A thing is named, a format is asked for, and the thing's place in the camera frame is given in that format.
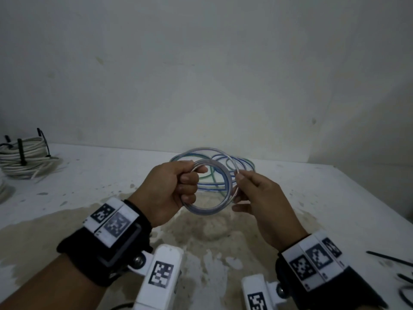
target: table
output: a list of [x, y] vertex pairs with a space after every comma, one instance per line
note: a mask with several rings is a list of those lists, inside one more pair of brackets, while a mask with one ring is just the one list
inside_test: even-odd
[[[45, 177], [7, 179], [14, 194], [0, 204], [0, 300], [53, 260], [59, 241], [111, 196], [126, 198], [153, 166], [174, 153], [51, 144], [62, 163]], [[257, 172], [278, 182], [304, 227], [325, 229], [351, 265], [389, 303], [409, 309], [397, 294], [407, 266], [366, 250], [413, 261], [413, 225], [333, 166], [253, 160]], [[201, 203], [216, 196], [199, 194]], [[276, 279], [276, 250], [261, 238], [255, 219], [230, 208], [210, 217], [182, 209], [154, 229], [151, 243], [185, 250], [175, 309], [241, 309], [241, 278]], [[127, 274], [105, 294], [99, 310], [133, 301], [142, 278]], [[294, 309], [290, 301], [283, 309]]]

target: black wrist strap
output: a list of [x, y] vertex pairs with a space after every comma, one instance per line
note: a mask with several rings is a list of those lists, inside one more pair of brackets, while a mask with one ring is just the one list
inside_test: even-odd
[[124, 203], [138, 218], [111, 247], [106, 247], [85, 227], [65, 238], [57, 247], [59, 253], [69, 256], [72, 263], [96, 285], [110, 286], [128, 271], [127, 265], [142, 251], [152, 252], [149, 235], [152, 226], [145, 215], [130, 201]]
[[[304, 276], [300, 278], [300, 275], [303, 273], [298, 274], [299, 272], [304, 272], [304, 270], [308, 271], [304, 265], [304, 260], [295, 259], [288, 262], [283, 255], [285, 251], [278, 254], [279, 258], [276, 261], [277, 278], [280, 281], [284, 293], [294, 299], [300, 310], [354, 310], [362, 305], [387, 308], [387, 304], [383, 299], [348, 265], [344, 265], [341, 272], [338, 272], [335, 276], [331, 276], [328, 278], [328, 281], [323, 284], [315, 288], [306, 287], [305, 281], [307, 278], [304, 279]], [[313, 264], [309, 257], [307, 262]]]

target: table surface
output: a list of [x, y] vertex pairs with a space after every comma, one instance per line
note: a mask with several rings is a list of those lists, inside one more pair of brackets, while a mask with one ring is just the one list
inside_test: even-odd
[[[45, 177], [11, 180], [13, 195], [0, 204], [0, 301], [53, 260], [56, 245], [111, 196], [125, 198], [151, 168], [173, 153], [52, 144], [62, 163]], [[366, 254], [371, 250], [413, 262], [413, 225], [333, 166], [253, 160], [257, 172], [278, 182], [304, 227], [323, 228], [351, 265], [390, 305], [412, 268]], [[199, 203], [216, 202], [199, 194]], [[275, 280], [277, 252], [261, 238], [254, 218], [230, 207], [209, 217], [182, 209], [154, 229], [153, 246], [184, 249], [175, 309], [242, 309], [241, 279], [263, 273]], [[142, 278], [127, 274], [105, 294], [99, 310], [133, 301]], [[294, 309], [290, 301], [283, 309]]]

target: hand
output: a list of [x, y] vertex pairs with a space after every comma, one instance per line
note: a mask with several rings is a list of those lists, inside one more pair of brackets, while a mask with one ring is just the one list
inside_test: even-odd
[[282, 251], [308, 235], [280, 185], [253, 171], [240, 170], [235, 180], [240, 191], [234, 203], [242, 200], [249, 200], [250, 203], [235, 204], [233, 211], [254, 215], [258, 229], [268, 244]]
[[128, 198], [147, 217], [152, 227], [168, 222], [182, 207], [182, 200], [194, 203], [198, 189], [198, 173], [208, 172], [193, 161], [173, 161], [155, 166], [142, 185]]

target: left hand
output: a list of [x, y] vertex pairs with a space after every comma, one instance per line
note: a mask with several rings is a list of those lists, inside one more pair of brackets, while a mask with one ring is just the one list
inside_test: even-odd
[[147, 217], [152, 227], [167, 223], [182, 207], [182, 200], [194, 203], [199, 176], [208, 168], [195, 172], [193, 161], [173, 161], [155, 166], [142, 185], [128, 198]]

